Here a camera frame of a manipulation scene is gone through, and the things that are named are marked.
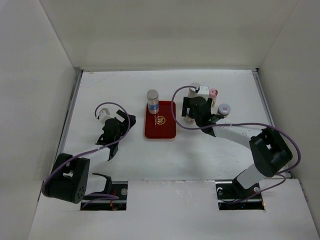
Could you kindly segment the pink-lid spice bottle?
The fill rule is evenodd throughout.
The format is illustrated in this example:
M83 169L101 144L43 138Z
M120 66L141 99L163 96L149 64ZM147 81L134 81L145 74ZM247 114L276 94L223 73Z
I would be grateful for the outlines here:
M218 90L215 88L211 88L209 90L209 98L212 99L211 107L213 108L216 104L217 101L217 96L218 96Z

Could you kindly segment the tall silver-lid beige bottle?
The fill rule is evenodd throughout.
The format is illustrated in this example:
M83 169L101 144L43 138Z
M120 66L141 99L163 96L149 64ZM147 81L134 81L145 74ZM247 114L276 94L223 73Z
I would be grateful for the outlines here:
M197 82L193 82L190 84L190 88L188 90L188 97L194 98L200 90L200 84Z

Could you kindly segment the grey-lid jar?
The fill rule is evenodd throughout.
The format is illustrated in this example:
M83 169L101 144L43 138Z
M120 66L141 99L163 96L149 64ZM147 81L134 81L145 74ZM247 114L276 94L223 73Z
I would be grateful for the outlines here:
M194 123L194 119L189 117L189 116L185 116L184 117L184 121L187 123L187 124L193 124Z
M227 103L222 103L218 106L217 112L222 116L227 116L231 112L231 107Z

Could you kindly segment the silver-lid blue-label bottle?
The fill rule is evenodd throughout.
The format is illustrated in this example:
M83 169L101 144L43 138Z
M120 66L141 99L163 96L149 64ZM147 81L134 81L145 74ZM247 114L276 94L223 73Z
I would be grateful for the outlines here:
M147 108L148 111L155 115L159 112L159 93L155 89L150 89L147 94Z

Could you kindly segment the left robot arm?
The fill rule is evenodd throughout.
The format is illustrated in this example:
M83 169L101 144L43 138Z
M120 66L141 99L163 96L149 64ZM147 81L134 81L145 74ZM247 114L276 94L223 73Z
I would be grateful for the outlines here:
M48 197L73 204L78 204L85 196L90 170L90 159L85 155L93 154L105 148L109 149L108 161L112 160L119 149L119 142L136 124L136 116L117 110L119 120L111 116L107 108L102 108L96 118L103 124L102 131L96 142L96 149L77 156L61 153L57 156L49 177L44 181L41 193Z

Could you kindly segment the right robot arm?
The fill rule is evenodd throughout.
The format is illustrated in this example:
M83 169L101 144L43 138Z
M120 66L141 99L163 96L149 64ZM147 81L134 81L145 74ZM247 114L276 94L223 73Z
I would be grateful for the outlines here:
M233 194L243 198L255 184L276 175L292 160L293 154L277 130L266 125L254 129L232 124L224 116L211 113L211 102L201 96L184 97L181 115L194 119L203 133L230 140L251 151L253 164L232 180Z

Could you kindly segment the red rectangular tray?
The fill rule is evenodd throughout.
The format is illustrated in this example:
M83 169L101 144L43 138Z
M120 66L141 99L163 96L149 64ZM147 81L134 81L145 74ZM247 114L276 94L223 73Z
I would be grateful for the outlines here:
M177 134L177 124L172 116L171 101L159 101L156 114L145 110L144 136L151 140L172 140Z

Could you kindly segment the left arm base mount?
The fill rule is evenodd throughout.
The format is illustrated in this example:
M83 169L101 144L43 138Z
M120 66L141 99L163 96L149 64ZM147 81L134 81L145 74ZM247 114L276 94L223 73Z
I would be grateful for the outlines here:
M114 181L111 176L93 173L80 202L81 211L125 211L129 183Z

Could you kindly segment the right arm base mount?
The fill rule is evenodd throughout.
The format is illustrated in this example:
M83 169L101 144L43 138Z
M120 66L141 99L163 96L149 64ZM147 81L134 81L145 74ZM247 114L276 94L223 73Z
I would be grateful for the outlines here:
M231 180L215 182L218 208L221 211L264 210L262 194L258 193L259 183L248 189L233 183Z

